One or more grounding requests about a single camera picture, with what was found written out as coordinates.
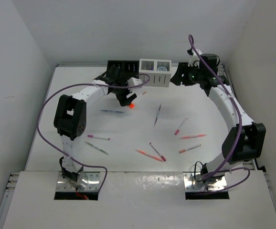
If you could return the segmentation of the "dark blue pen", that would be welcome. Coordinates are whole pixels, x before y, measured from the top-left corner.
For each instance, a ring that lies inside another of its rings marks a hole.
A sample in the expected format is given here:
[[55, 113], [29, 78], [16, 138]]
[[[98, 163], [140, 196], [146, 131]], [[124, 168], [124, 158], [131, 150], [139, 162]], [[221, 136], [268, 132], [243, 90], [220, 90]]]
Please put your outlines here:
[[156, 114], [156, 118], [155, 118], [155, 121], [154, 121], [154, 127], [157, 124], [157, 121], [158, 121], [158, 118], [159, 118], [159, 114], [160, 114], [160, 111], [161, 111], [161, 106], [162, 106], [162, 104], [160, 104], [160, 106], [158, 108], [158, 111], [157, 111], [157, 114]]

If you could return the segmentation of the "red pen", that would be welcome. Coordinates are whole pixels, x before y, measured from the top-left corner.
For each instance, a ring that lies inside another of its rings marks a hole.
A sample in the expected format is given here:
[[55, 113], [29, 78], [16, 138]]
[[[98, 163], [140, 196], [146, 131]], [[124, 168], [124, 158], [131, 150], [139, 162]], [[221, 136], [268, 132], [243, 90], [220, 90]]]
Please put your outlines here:
[[180, 137], [180, 140], [184, 140], [184, 139], [191, 139], [191, 138], [198, 138], [198, 137], [205, 137], [207, 136], [206, 134], [199, 134], [199, 135], [189, 135], [189, 136], [183, 136]]

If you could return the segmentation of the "green pen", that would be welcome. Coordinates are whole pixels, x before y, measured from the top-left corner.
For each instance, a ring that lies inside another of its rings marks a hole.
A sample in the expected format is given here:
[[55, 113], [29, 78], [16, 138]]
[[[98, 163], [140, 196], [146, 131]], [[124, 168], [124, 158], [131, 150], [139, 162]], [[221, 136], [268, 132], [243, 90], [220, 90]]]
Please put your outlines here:
[[93, 144], [91, 144], [91, 143], [89, 143], [89, 142], [87, 142], [87, 141], [84, 141], [84, 143], [87, 144], [88, 146], [90, 146], [90, 147], [96, 149], [97, 151], [99, 151], [99, 152], [105, 154], [105, 155], [109, 155], [109, 153], [106, 152], [105, 150], [103, 150], [103, 149], [101, 149], [101, 148], [99, 148], [99, 147], [97, 147], [97, 146], [95, 146], [95, 145], [93, 145]]

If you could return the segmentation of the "orange pen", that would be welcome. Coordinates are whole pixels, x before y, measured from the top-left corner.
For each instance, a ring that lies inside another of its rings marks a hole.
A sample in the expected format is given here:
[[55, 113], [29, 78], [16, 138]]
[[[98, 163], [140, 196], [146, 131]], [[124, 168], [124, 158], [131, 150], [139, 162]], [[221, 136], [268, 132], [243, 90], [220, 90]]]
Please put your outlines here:
[[150, 158], [152, 158], [152, 159], [154, 159], [154, 160], [157, 160], [157, 161], [160, 161], [160, 162], [164, 162], [161, 158], [156, 157], [156, 156], [153, 156], [153, 155], [151, 155], [151, 154], [148, 154], [148, 153], [146, 153], [146, 152], [144, 152], [144, 151], [142, 151], [142, 150], [136, 149], [135, 151], [138, 152], [138, 153], [140, 153], [140, 154], [142, 154], [142, 155], [145, 155], [145, 156], [147, 156], [147, 157], [150, 157]]

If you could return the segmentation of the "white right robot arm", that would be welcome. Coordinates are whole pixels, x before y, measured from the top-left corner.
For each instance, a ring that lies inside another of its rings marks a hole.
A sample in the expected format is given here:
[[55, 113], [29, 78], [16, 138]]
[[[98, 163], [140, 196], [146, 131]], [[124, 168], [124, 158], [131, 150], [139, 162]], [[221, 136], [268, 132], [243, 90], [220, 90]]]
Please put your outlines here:
[[202, 166], [203, 182], [223, 176], [242, 162], [259, 158], [266, 134], [265, 125], [256, 123], [240, 106], [228, 78], [218, 74], [219, 64], [220, 59], [215, 54], [190, 51], [189, 61], [179, 63], [170, 80], [176, 86], [198, 84], [217, 106], [229, 131], [222, 144], [222, 152]]

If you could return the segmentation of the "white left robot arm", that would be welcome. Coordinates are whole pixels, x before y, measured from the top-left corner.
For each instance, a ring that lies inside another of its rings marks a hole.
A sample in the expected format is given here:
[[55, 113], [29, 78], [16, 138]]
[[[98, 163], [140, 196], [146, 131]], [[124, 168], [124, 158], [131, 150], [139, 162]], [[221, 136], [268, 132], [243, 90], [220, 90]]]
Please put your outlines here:
[[137, 94], [134, 90], [142, 81], [138, 78], [138, 64], [115, 62], [83, 90], [60, 96], [53, 125], [60, 135], [64, 156], [60, 158], [63, 177], [78, 184], [83, 165], [78, 162], [78, 145], [86, 129], [87, 107], [108, 94], [114, 94], [121, 107], [131, 105]]

